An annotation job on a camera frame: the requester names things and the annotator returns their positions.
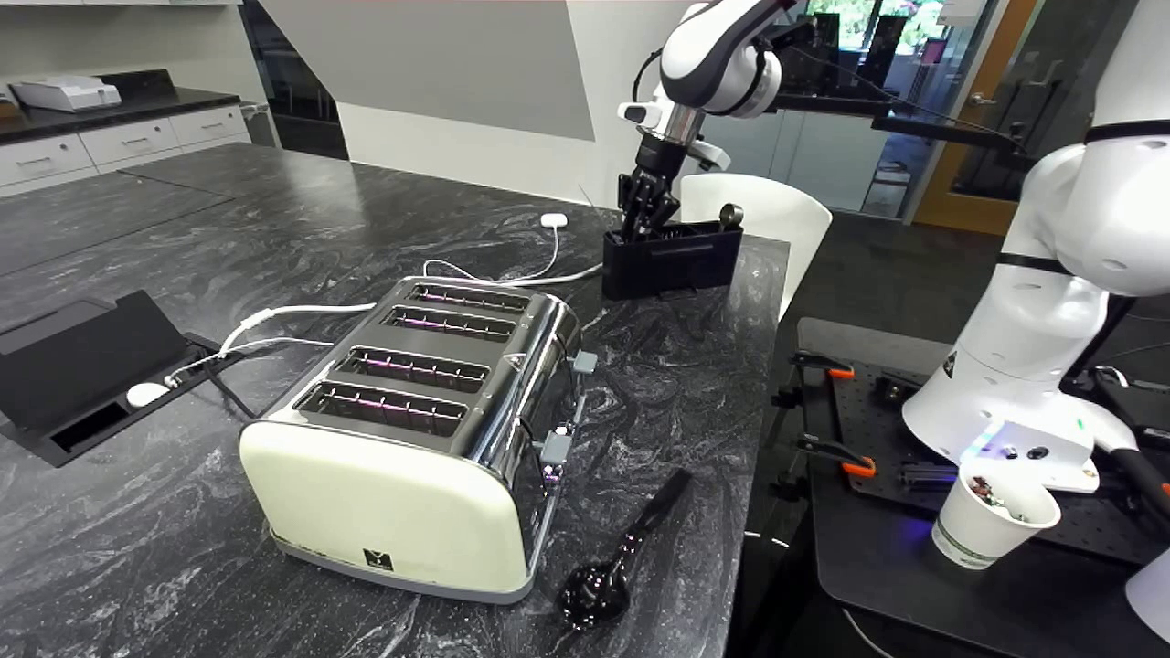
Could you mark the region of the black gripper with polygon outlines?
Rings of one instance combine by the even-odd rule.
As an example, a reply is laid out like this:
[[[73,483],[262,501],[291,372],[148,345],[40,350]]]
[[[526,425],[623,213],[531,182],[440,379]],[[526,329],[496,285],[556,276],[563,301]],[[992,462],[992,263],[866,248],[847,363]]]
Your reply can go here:
[[[626,235],[659,235],[677,213],[671,181],[679,177],[688,151],[642,137],[635,166],[619,177],[619,207]]]

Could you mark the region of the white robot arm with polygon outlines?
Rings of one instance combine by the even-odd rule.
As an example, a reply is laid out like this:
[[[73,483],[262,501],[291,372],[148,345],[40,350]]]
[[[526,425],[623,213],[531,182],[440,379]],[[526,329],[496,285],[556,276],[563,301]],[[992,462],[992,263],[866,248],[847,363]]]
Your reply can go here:
[[[627,240],[664,235],[688,156],[725,156],[703,139],[705,121],[783,105],[787,65],[768,34],[787,5],[696,0],[659,49],[653,90],[619,105],[638,133],[619,182]],[[1070,378],[1117,307],[1170,294],[1170,0],[1132,0],[1076,139],[1028,156],[1004,201],[958,189],[933,220],[999,240],[958,340],[900,411],[955,463],[933,549],[992,569],[1052,530],[1055,501],[1094,494],[1103,467],[1161,499],[1137,430]]]

